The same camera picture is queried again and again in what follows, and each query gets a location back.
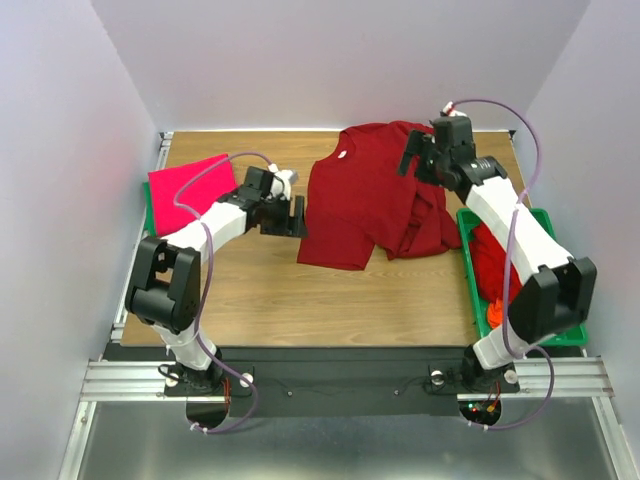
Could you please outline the dark red t-shirt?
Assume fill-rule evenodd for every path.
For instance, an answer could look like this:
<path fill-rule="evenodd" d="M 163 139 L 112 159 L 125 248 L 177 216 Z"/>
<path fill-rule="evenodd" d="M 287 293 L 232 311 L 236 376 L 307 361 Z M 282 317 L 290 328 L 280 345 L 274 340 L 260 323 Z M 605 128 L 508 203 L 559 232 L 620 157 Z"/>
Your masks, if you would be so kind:
<path fill-rule="evenodd" d="M 393 121 L 348 127 L 335 150 L 314 163 L 307 190 L 301 264 L 364 269 L 375 248 L 388 259 L 439 255 L 461 246 L 441 187 L 397 169 L 411 131 L 420 123 Z"/>

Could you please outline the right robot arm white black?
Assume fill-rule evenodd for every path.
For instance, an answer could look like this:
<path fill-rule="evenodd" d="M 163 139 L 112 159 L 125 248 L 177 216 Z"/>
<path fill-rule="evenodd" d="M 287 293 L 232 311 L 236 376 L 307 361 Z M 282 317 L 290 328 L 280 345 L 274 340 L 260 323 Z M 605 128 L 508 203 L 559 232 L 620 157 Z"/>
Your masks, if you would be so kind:
<path fill-rule="evenodd" d="M 595 264 L 557 243 L 522 203 L 504 167 L 477 155 L 469 118 L 441 116 L 431 132 L 411 131 L 398 172 L 454 192 L 504 248 L 506 270 L 521 283 L 503 302 L 501 327 L 466 349 L 460 366 L 466 387 L 484 389 L 532 347 L 586 321 Z"/>

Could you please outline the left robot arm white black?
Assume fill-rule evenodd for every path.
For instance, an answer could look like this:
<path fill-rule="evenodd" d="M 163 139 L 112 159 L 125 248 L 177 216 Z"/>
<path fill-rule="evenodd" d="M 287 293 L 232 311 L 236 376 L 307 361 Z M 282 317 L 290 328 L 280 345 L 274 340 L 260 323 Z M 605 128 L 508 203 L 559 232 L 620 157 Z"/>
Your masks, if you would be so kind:
<path fill-rule="evenodd" d="M 210 395 L 223 385 L 221 355 L 200 329 L 213 277 L 213 256 L 253 228 L 264 235 L 306 235 L 305 200 L 293 195 L 298 174 L 271 165 L 250 167 L 244 181 L 205 213 L 164 237 L 147 236 L 137 248 L 125 295 L 126 310 L 151 327 L 175 357 L 161 368 L 171 387 Z"/>

